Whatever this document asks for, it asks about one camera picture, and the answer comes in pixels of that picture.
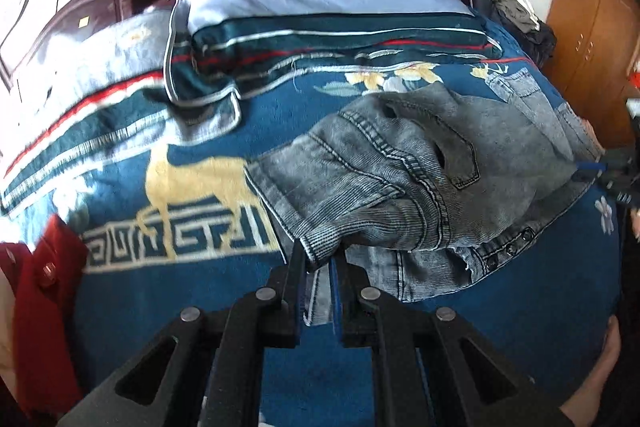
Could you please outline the person right hand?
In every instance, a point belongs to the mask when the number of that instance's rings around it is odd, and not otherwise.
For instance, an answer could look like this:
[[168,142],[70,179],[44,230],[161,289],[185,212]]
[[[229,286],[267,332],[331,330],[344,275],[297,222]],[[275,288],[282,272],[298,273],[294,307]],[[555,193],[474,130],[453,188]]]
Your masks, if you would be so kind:
[[596,420],[606,381],[620,356],[620,347],[620,323],[613,314],[608,318],[600,357],[580,387],[560,407],[574,426],[591,426]]

